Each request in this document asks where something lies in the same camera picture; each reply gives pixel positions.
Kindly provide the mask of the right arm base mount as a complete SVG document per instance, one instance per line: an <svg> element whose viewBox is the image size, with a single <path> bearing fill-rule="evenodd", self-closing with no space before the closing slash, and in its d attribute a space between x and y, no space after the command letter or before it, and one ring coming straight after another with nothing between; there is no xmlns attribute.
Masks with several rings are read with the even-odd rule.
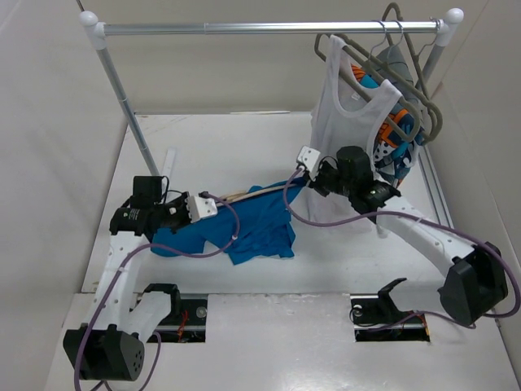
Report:
<svg viewBox="0 0 521 391"><path fill-rule="evenodd" d="M406 278L394 279L376 293L350 296L348 316L354 326L356 342L429 342L430 335L424 315L410 317L412 310L399 310L391 291Z"/></svg>

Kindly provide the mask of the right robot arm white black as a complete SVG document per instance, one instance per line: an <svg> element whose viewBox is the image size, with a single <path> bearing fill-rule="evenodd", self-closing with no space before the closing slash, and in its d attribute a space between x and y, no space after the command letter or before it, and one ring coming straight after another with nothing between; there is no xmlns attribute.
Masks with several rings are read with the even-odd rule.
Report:
<svg viewBox="0 0 521 391"><path fill-rule="evenodd" d="M361 217L400 237L444 276L440 303L456 323L471 326L508 295L506 268L491 244L478 244L424 217L395 187L375 178L361 147L342 147L332 162L304 146L296 162L309 188L339 196Z"/></svg>

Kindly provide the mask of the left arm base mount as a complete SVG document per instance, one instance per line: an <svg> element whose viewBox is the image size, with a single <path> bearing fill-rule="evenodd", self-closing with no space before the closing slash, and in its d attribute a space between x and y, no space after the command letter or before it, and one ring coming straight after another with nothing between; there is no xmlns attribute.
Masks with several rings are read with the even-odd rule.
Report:
<svg viewBox="0 0 521 391"><path fill-rule="evenodd" d="M178 286L171 283L149 284L144 293L149 292L162 292L170 297L171 310L156 328L163 343L190 344L206 341L207 295L181 294Z"/></svg>

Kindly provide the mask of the blue t shirt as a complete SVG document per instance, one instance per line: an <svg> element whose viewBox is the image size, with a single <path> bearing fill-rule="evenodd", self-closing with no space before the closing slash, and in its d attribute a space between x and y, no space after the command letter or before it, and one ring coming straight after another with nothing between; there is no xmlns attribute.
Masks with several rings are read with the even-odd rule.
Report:
<svg viewBox="0 0 521 391"><path fill-rule="evenodd" d="M253 186L249 189L251 193L263 193L232 203L234 212L220 207L215 217L190 224L177 233L161 228L153 242L183 253L201 254L206 244L225 247L237 232L237 239L225 249L235 265L255 257L291 258L296 233L282 199L283 185L276 182L267 187Z"/></svg>

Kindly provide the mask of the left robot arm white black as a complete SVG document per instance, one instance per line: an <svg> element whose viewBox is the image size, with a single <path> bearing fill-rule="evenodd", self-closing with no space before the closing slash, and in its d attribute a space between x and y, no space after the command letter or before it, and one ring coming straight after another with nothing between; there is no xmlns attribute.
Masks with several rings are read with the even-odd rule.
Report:
<svg viewBox="0 0 521 391"><path fill-rule="evenodd" d="M74 369L74 386L83 380L135 381L141 374L145 344L160 322L181 315L176 285L149 287L133 303L141 261L137 255L151 249L160 228L190 224L189 192L166 200L160 176L134 178L132 195L114 212L109 224L107 261L89 312L81 326L68 329L63 349Z"/></svg>

